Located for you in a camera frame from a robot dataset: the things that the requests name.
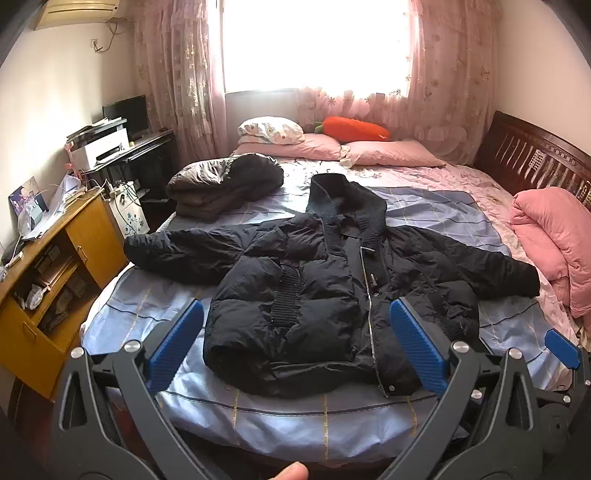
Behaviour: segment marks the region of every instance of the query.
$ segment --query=wooden cabinet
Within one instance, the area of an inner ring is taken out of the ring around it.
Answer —
[[[91,190],[41,238],[23,248],[23,258],[0,283],[0,363],[45,398],[51,399],[70,346],[77,341],[93,302],[127,264],[119,237],[100,191]],[[15,293],[28,291],[35,283],[33,266],[53,245],[61,252],[56,259],[59,274],[35,310],[23,309]],[[57,326],[44,328],[43,316],[74,274],[85,282],[85,291],[74,297]]]
[[[91,202],[84,215],[77,215],[66,225],[66,232],[101,289],[120,272],[121,265],[127,263],[102,202]]]

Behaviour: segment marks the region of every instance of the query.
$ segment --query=open shelf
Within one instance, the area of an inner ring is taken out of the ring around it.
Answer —
[[[75,261],[72,257],[70,257],[67,260],[67,262],[64,263],[60,275],[54,280],[54,282],[51,285],[49,285],[49,290],[43,296],[43,300],[41,301],[39,306],[35,310],[27,310],[27,315],[29,315],[31,322],[34,325],[39,325],[39,322],[45,315],[46,311],[49,309],[53,301],[60,294],[61,289],[70,279],[72,274],[78,269],[78,265],[79,263]]]
[[[46,333],[49,340],[54,343],[60,352],[67,352],[68,346],[78,334],[80,325],[86,320],[90,307],[92,307],[98,296],[94,292],[88,292],[82,298],[73,300],[69,308],[70,314]]]

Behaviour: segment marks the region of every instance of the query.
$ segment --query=air conditioner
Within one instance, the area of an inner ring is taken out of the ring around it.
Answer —
[[[49,0],[37,30],[60,25],[106,22],[119,8],[119,0]]]

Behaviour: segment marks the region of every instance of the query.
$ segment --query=dark gray blanket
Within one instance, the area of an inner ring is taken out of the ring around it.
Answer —
[[[276,191],[283,185],[277,160],[256,153],[191,163],[166,187],[177,213],[206,222]]]

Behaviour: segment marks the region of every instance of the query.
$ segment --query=zipper pull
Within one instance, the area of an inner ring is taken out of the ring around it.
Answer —
[[[379,384],[378,388],[384,398],[390,398],[390,395],[388,395],[388,392],[386,392],[386,389],[384,388],[384,386],[382,384]]]

